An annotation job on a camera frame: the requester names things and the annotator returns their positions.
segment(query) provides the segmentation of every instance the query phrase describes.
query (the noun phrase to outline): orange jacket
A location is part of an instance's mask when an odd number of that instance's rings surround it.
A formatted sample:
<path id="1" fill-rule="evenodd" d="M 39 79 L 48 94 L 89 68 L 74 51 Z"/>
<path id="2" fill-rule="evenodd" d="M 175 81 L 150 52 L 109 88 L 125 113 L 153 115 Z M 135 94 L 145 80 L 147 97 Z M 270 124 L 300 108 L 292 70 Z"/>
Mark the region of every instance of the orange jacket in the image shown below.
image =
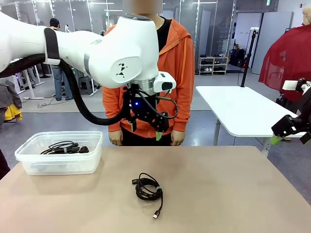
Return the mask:
<path id="1" fill-rule="evenodd" d="M 166 46 L 159 54 L 158 68 L 160 71 L 170 73 L 176 80 L 176 89 L 168 95 L 176 101 L 179 112 L 176 118 L 170 119 L 170 128 L 163 134 L 169 134 L 172 130 L 184 132 L 186 124 L 190 118 L 190 106 L 194 87 L 194 49 L 191 35 L 177 21 L 172 19 L 169 36 Z M 108 118 L 114 117 L 120 112 L 123 103 L 123 88 L 110 89 L 103 87 L 103 103 Z M 169 116 L 174 116 L 175 106 L 173 103 L 161 100 L 157 105 L 159 112 L 168 112 Z M 117 124 L 109 126 L 109 132 L 118 131 L 121 126 L 131 131 L 131 126 L 127 120 L 122 120 Z M 137 120 L 135 134 L 142 137 L 156 137 L 156 131 L 147 123 Z"/>

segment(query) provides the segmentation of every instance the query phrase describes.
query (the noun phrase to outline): clear plastic bin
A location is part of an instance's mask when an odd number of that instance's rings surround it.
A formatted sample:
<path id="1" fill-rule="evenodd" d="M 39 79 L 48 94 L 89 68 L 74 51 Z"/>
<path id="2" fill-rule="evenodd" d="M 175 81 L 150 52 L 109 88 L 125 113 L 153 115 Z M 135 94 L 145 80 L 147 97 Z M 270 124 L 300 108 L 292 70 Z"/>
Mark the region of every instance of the clear plastic bin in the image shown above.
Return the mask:
<path id="1" fill-rule="evenodd" d="M 54 143 L 72 141 L 88 147 L 85 154 L 40 154 Z M 44 132 L 29 138 L 15 151 L 29 175 L 73 175 L 93 173 L 102 153 L 103 133 L 97 131 Z"/>

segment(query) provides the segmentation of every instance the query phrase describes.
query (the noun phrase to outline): table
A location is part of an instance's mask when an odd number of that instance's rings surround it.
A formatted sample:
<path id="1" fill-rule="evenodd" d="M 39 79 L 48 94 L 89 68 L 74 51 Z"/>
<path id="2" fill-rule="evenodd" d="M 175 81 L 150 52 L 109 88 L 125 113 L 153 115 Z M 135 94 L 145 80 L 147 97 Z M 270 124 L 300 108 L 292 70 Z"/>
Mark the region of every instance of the table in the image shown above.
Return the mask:
<path id="1" fill-rule="evenodd" d="M 131 180 L 154 176 L 160 205 Z M 255 147 L 109 147 L 91 175 L 0 181 L 4 233 L 307 233 L 311 206 Z"/>
<path id="2" fill-rule="evenodd" d="M 196 89 L 215 114 L 214 146 L 218 144 L 220 125 L 234 137 L 263 138 L 262 153 L 268 156 L 271 127 L 285 115 L 296 114 L 262 96 L 249 87 L 197 86 Z M 301 138 L 304 133 L 291 135 Z"/>

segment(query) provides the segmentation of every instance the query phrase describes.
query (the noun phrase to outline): black shirt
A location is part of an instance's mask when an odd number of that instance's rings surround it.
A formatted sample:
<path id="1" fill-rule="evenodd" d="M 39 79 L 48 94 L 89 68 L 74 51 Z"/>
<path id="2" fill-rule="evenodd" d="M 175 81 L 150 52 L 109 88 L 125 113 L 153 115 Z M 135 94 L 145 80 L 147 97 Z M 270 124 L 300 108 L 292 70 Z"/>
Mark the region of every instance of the black shirt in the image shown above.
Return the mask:
<path id="1" fill-rule="evenodd" d="M 164 19 L 163 25 L 157 30 L 157 39 L 159 41 L 159 52 L 164 48 L 169 37 L 169 30 L 171 26 L 171 21 L 162 17 Z"/>

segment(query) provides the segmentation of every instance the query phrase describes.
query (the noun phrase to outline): mannequin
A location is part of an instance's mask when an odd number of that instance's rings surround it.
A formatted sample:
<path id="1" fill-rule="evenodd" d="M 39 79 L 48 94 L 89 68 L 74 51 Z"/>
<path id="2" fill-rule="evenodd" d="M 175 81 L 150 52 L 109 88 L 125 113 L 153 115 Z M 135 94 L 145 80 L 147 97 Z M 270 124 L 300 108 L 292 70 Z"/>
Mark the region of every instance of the mannequin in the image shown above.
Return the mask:
<path id="1" fill-rule="evenodd" d="M 303 9 L 303 25 L 311 24 L 311 6 L 307 6 Z"/>

